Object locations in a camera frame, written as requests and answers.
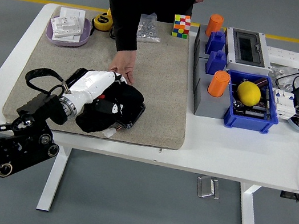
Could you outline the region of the person's right hand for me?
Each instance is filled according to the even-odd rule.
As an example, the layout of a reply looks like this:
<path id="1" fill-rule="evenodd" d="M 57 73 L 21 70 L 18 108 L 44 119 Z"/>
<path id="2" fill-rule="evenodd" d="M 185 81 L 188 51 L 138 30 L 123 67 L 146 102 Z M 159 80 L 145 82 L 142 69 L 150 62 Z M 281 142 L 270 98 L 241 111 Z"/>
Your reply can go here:
<path id="1" fill-rule="evenodd" d="M 133 72 L 136 63 L 136 53 L 136 50 L 118 51 L 113 57 L 108 68 L 109 71 L 121 74 L 130 85 L 133 85 L 135 83 Z"/>

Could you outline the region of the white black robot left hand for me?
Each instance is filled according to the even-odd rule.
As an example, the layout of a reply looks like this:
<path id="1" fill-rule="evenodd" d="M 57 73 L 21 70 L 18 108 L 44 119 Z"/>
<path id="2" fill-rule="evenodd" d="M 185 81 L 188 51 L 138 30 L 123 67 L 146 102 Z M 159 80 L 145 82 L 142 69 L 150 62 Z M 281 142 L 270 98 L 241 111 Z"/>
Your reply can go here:
<path id="1" fill-rule="evenodd" d="M 69 88 L 70 93 L 64 97 L 74 105 L 73 110 L 79 114 L 85 104 L 93 102 L 106 88 L 114 82 L 127 81 L 121 74 L 111 71 L 88 71 Z"/>

